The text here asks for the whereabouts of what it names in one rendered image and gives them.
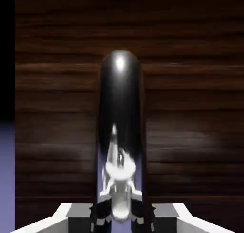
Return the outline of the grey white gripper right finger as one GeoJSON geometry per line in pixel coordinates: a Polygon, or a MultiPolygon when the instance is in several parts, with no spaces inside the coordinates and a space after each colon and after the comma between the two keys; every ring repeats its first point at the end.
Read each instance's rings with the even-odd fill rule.
{"type": "Polygon", "coordinates": [[[150,203],[146,216],[146,233],[236,233],[192,216],[183,203],[150,203]]]}

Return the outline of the dark shiny curved metal handle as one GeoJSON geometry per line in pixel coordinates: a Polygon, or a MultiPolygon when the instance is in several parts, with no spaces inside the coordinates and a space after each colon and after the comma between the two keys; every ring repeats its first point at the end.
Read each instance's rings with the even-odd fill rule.
{"type": "Polygon", "coordinates": [[[91,233],[144,233],[141,65],[115,50],[101,64],[96,129],[97,199],[91,233]]]}

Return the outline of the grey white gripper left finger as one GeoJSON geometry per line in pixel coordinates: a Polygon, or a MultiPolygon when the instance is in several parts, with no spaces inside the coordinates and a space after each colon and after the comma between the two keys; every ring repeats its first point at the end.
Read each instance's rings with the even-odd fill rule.
{"type": "Polygon", "coordinates": [[[53,216],[10,233],[94,233],[92,203],[62,203],[53,216]]]}

